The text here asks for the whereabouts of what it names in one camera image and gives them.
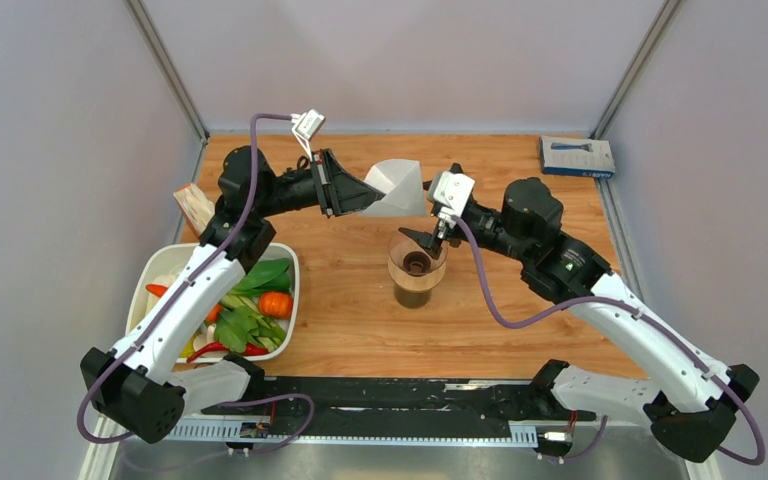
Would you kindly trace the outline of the round wooden dripper holder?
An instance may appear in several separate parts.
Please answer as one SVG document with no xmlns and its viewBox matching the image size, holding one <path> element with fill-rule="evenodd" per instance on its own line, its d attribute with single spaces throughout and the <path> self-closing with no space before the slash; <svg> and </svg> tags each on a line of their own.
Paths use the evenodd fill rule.
<svg viewBox="0 0 768 480">
<path fill-rule="evenodd" d="M 447 270 L 445 262 L 412 252 L 400 261 L 388 260 L 388 271 L 394 283 L 409 289 L 434 289 L 443 279 Z"/>
</svg>

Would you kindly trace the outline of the smoked glass carafe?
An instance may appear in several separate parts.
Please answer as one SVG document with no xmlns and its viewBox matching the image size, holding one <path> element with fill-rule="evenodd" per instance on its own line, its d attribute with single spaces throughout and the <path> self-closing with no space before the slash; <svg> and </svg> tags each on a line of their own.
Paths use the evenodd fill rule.
<svg viewBox="0 0 768 480">
<path fill-rule="evenodd" d="M 401 284 L 395 283 L 393 294 L 395 300 L 404 308 L 419 309 L 427 305 L 432 297 L 432 288 L 416 290 L 409 289 Z"/>
</svg>

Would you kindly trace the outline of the white vegetable tray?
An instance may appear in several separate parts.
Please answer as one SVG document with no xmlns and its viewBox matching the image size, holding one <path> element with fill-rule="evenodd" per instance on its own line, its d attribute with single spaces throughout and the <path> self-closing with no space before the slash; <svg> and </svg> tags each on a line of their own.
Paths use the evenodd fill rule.
<svg viewBox="0 0 768 480">
<path fill-rule="evenodd" d="M 156 285 L 169 287 L 185 269 L 198 247 L 196 243 L 175 244 L 161 248 L 148 260 L 134 292 L 126 331 L 131 332 L 150 312 L 159 297 L 153 294 Z M 231 311 L 240 307 L 245 311 L 258 313 L 259 333 L 255 338 L 267 352 L 251 355 L 251 361 L 266 361 L 279 356 L 289 345 L 295 328 L 300 295 L 299 259 L 293 249 L 283 243 L 271 243 L 260 258 L 261 262 L 287 267 L 272 281 L 245 290 L 241 285 L 231 289 L 222 299 L 222 308 Z M 262 310 L 260 297 L 263 294 L 276 296 L 282 292 L 287 300 L 284 306 Z"/>
</svg>

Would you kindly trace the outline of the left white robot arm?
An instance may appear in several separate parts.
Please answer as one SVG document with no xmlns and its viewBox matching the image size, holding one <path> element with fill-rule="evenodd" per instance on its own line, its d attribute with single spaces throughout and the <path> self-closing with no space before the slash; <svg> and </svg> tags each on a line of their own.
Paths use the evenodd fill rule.
<svg viewBox="0 0 768 480">
<path fill-rule="evenodd" d="M 90 407 L 124 428 L 120 440 L 135 435 L 150 444 L 181 418 L 217 404 L 247 415 L 262 408 L 266 388 L 238 354 L 182 373 L 174 367 L 209 311 L 265 253 L 275 236 L 269 217 L 307 207 L 327 216 L 361 212 L 394 187 L 375 171 L 356 178 L 328 149 L 307 157 L 308 166 L 277 175 L 254 144 L 226 156 L 214 215 L 184 270 L 128 335 L 106 351 L 90 349 L 80 362 L 87 393 L 77 426 L 86 440 L 104 441 L 86 426 Z"/>
</svg>

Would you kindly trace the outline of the white paper coffee filter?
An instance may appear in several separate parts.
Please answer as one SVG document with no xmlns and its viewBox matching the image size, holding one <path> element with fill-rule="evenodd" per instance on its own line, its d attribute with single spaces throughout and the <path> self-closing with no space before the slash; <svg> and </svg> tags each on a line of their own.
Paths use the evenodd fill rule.
<svg viewBox="0 0 768 480">
<path fill-rule="evenodd" d="M 374 164 L 363 182 L 383 194 L 360 212 L 366 217 L 425 217 L 426 195 L 421 165 L 409 159 L 387 159 Z"/>
</svg>

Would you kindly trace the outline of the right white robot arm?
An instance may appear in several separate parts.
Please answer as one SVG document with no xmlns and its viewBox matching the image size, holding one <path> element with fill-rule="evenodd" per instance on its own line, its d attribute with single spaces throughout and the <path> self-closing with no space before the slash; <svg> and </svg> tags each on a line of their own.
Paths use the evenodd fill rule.
<svg viewBox="0 0 768 480">
<path fill-rule="evenodd" d="M 468 244 L 480 279 L 484 252 L 518 261 L 522 281 L 549 302 L 550 313 L 568 311 L 596 328 L 645 373 L 628 379 L 550 360 L 533 377 L 533 410 L 544 418 L 591 412 L 643 426 L 695 463 L 724 453 L 736 420 L 750 417 L 746 403 L 758 374 L 711 357 L 662 320 L 605 258 L 564 232 L 563 204 L 540 179 L 510 183 L 497 210 L 480 205 L 473 188 L 472 178 L 450 171 L 413 187 L 411 195 L 431 205 L 436 225 L 406 236 L 434 258 L 444 244 Z"/>
</svg>

